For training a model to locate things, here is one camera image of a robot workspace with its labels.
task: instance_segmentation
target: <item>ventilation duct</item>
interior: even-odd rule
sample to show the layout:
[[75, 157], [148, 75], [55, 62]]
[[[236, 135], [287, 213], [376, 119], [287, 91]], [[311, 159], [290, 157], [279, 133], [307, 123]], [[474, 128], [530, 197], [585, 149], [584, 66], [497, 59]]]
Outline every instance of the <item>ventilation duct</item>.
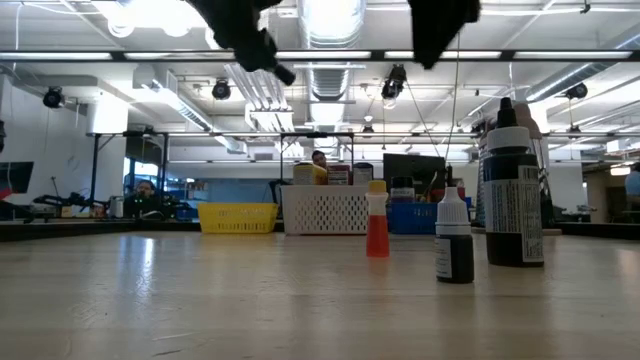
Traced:
[[[630, 28], [624, 33], [616, 36], [611, 41], [605, 43], [602, 47], [603, 50], [617, 49], [617, 50], [637, 50], [640, 48], [640, 24]], [[587, 63], [587, 64], [573, 64], [565, 67], [557, 73], [549, 76], [542, 82], [532, 86], [526, 91], [516, 91], [515, 99], [517, 101], [527, 101], [529, 103], [543, 101], [552, 96], [555, 96], [563, 91], [566, 91], [581, 82], [617, 65], [617, 63]], [[508, 92], [503, 92], [500, 96], [508, 96]], [[478, 111], [482, 111], [485, 114], [492, 113], [497, 110], [500, 103], [499, 99], [492, 99], [487, 101], [484, 105], [469, 113], [467, 116], [472, 116]]]
[[[350, 49], [360, 38], [364, 23], [366, 0], [298, 0], [299, 25], [303, 47], [306, 49]], [[342, 120], [350, 70], [311, 69], [309, 99], [314, 122], [335, 124]]]
[[[167, 105], [177, 111], [185, 120], [188, 120], [205, 132], [228, 132], [213, 126], [211, 119], [195, 104], [178, 94], [178, 79], [170, 71], [164, 77], [158, 76], [151, 65], [140, 65], [133, 72], [133, 87], [145, 88], [154, 91]], [[232, 138], [216, 136], [216, 141], [227, 148], [230, 154], [246, 154], [247, 145]]]

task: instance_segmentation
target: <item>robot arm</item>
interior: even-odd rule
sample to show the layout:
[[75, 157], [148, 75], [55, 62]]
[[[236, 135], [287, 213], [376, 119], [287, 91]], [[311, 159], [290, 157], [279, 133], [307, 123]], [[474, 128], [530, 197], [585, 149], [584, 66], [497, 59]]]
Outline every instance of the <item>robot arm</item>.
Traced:
[[273, 72], [286, 85], [296, 79], [294, 73], [278, 64], [278, 48], [266, 31], [258, 29], [260, 11], [282, 0], [187, 0], [211, 27], [221, 47], [233, 49], [238, 63], [249, 72], [263, 69]]

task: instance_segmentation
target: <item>box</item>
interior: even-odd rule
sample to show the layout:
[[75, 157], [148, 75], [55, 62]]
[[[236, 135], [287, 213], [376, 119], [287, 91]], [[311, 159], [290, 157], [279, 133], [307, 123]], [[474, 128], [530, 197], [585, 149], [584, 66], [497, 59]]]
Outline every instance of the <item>box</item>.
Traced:
[[293, 167], [294, 185], [327, 185], [327, 170], [313, 164]]
[[351, 184], [351, 167], [349, 165], [330, 165], [327, 173], [329, 185]]

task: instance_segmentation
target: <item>large black bottle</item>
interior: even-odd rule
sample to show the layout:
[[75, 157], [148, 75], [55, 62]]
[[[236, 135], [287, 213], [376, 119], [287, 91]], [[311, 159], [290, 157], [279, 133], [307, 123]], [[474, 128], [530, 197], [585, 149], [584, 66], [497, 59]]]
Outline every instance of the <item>large black bottle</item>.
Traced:
[[503, 98], [498, 126], [489, 132], [484, 201], [489, 263], [544, 265], [538, 160], [529, 154], [529, 130], [520, 127], [511, 99]]

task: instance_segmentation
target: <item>metal frame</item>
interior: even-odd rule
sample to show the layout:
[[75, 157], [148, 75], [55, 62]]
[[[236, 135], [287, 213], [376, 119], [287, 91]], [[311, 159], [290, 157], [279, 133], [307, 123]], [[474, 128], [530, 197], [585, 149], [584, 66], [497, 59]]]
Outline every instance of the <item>metal frame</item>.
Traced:
[[[288, 62], [412, 62], [412, 50], [328, 50], [322, 53], [335, 52], [339, 54], [335, 57], [314, 57], [309, 56], [313, 51], [308, 50], [284, 50], [279, 54], [287, 53], [286, 58], [281, 57], [280, 61]], [[402, 56], [391, 56], [390, 53], [404, 53]], [[496, 56], [487, 56], [487, 53], [497, 53]], [[104, 59], [82, 59], [74, 58], [73, 54], [109, 54]], [[440, 62], [640, 62], [640, 50], [620, 50], [620, 49], [460, 49], [464, 54], [459, 59], [457, 57], [446, 56]], [[545, 57], [519, 57], [524, 53], [546, 53]], [[0, 61], [11, 61], [17, 63], [232, 63], [235, 56], [232, 51], [212, 51], [212, 50], [174, 50], [174, 51], [82, 51], [77, 50], [48, 50], [48, 51], [21, 51], [7, 50], [0, 51]]]

